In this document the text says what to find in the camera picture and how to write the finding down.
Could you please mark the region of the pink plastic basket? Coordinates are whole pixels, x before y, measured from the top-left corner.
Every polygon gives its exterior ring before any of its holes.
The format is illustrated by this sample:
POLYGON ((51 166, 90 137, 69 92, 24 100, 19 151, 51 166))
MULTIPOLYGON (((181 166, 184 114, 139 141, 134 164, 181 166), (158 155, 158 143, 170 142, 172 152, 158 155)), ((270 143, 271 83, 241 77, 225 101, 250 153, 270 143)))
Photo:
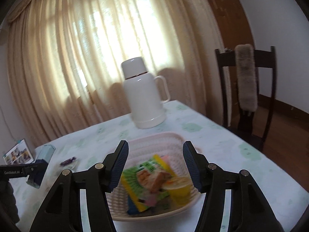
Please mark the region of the pink plastic basket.
POLYGON ((119 185, 107 194, 114 221, 167 218, 188 210, 201 198, 183 158, 184 142, 174 132, 129 142, 129 156, 119 185))

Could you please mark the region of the yellow jelly cup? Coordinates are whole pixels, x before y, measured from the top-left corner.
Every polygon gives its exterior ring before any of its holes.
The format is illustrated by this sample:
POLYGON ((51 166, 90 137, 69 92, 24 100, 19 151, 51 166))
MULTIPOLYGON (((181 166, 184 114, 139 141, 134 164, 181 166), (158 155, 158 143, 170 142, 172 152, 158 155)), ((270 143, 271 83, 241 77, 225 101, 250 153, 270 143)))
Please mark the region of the yellow jelly cup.
POLYGON ((189 177, 172 177, 162 185, 162 189, 169 193, 173 203, 186 206, 191 198, 192 181, 189 177))

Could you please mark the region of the white thermos jug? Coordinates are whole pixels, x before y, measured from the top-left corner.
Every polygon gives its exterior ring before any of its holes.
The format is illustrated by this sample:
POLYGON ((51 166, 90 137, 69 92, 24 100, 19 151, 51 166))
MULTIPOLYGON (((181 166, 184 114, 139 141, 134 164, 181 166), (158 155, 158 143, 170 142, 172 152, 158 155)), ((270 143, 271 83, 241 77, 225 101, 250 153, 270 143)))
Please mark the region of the white thermos jug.
POLYGON ((160 125, 166 119, 164 103, 170 101, 165 77, 154 77, 148 72, 143 58, 135 57, 121 63, 124 74, 123 88, 131 110, 131 118, 140 129, 148 129, 160 125), (159 79, 167 96, 162 100, 156 84, 159 79))

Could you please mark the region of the brown wooden door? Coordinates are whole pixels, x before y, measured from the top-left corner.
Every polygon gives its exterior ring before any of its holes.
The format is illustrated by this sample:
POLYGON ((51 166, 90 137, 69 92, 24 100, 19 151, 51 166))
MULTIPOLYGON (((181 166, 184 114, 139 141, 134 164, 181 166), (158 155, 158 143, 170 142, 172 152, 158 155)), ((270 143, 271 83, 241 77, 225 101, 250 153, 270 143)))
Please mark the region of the brown wooden door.
POLYGON ((254 46, 254 38, 240 0, 208 0, 217 21, 224 48, 254 46))

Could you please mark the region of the pink orange snack packet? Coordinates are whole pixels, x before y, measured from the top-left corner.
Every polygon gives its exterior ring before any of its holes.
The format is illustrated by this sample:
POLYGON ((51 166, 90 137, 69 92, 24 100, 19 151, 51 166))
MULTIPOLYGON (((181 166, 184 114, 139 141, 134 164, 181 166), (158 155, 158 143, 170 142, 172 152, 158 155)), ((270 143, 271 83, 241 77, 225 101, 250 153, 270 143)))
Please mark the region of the pink orange snack packet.
MULTIPOLYGON (((171 178, 175 176, 175 173, 170 168, 169 163, 165 160, 165 156, 159 156, 158 154, 154 154, 152 158, 149 160, 141 163, 139 165, 138 171, 141 171, 143 169, 147 169, 150 172, 153 172, 154 170, 164 170, 165 172, 168 172, 171 175, 171 178)), ((163 199, 163 197, 160 197, 163 193, 163 189, 161 189, 154 194, 151 194, 146 188, 142 187, 143 191, 141 194, 139 194, 138 200, 139 202, 143 202, 146 206, 155 206, 159 200, 163 199)))

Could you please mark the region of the cloud print tablecloth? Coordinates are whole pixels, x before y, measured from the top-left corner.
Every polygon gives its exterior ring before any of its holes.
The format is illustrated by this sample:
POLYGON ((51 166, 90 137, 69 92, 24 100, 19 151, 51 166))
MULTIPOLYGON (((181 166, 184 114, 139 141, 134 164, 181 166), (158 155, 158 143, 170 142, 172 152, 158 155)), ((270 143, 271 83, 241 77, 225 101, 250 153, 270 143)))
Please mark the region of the cloud print tablecloth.
POLYGON ((167 155, 177 175, 187 174, 182 147, 187 140, 209 162, 222 169, 248 170, 267 198, 285 231, 290 231, 308 206, 308 192, 290 175, 257 149, 188 106, 172 101, 165 105, 167 118, 159 126, 138 129, 129 115, 68 134, 51 142, 55 152, 40 188, 29 186, 25 179, 11 181, 17 200, 18 228, 28 231, 50 187, 58 177, 59 164, 70 157, 79 159, 77 171, 102 162, 121 140, 129 143, 126 166, 150 159, 154 154, 167 155))

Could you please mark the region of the beige curtain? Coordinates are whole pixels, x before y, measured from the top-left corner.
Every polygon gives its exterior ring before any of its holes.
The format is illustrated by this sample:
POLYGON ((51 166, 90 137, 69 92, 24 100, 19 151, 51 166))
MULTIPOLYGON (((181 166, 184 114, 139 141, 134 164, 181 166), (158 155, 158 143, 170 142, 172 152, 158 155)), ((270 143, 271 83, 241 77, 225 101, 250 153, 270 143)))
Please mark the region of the beige curtain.
POLYGON ((34 146, 128 114, 121 63, 134 57, 172 99, 223 122, 208 0, 21 0, 6 22, 10 90, 34 146))

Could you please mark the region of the dark wooden chair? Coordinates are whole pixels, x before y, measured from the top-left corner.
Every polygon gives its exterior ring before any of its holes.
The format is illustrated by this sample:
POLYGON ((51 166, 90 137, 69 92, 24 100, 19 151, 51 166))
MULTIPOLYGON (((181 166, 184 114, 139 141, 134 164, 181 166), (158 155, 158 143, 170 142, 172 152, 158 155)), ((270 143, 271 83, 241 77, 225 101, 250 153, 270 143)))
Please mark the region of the dark wooden chair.
POLYGON ((276 48, 270 47, 270 51, 256 50, 250 44, 239 44, 232 51, 221 53, 215 50, 219 77, 221 80, 223 100, 223 127, 232 131, 245 142, 257 150, 262 151, 267 139, 275 105, 277 92, 277 57, 276 48), (229 127, 227 86, 225 83, 224 68, 235 67, 237 75, 237 101, 239 109, 239 122, 237 128, 229 127), (258 108, 258 79, 257 68, 267 68, 272 71, 271 97, 269 101, 268 117, 261 137, 254 135, 253 123, 255 112, 258 108))

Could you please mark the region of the grey fuzzy scarf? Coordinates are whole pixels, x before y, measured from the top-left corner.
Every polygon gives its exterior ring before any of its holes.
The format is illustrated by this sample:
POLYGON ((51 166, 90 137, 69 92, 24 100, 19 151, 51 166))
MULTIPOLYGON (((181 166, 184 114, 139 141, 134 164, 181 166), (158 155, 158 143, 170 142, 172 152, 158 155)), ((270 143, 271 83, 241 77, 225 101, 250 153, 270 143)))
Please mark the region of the grey fuzzy scarf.
POLYGON ((258 108, 258 96, 254 49, 251 44, 239 44, 235 47, 235 63, 239 106, 243 111, 255 112, 258 108))

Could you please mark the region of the purple candy bar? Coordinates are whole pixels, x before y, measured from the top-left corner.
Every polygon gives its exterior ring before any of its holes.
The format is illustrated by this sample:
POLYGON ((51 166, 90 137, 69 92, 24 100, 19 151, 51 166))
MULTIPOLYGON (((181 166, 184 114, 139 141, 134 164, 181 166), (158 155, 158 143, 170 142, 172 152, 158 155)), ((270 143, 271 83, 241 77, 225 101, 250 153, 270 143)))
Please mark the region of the purple candy bar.
POLYGON ((72 163, 74 163, 76 161, 76 157, 72 157, 70 159, 67 159, 63 162, 60 163, 61 166, 68 166, 71 165, 72 163))

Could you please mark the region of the photo collage stand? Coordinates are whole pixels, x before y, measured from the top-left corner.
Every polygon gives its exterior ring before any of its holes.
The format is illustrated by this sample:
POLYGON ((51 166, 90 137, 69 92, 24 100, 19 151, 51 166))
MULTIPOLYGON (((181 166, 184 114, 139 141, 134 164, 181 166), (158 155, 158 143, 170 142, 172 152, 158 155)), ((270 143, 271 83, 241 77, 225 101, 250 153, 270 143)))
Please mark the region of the photo collage stand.
POLYGON ((23 139, 3 155, 3 160, 6 165, 21 165, 34 162, 34 157, 23 139))

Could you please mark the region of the blue snack packet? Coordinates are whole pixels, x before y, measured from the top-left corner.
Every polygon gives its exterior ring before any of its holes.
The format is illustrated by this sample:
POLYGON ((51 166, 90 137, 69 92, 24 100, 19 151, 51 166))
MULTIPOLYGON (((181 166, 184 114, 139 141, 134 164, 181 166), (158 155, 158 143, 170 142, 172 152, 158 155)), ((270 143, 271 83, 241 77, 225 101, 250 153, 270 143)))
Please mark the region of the blue snack packet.
POLYGON ((135 206, 134 202, 132 201, 132 199, 130 198, 129 195, 128 195, 128 210, 127 210, 127 214, 128 215, 138 215, 138 214, 140 214, 137 206, 135 206))

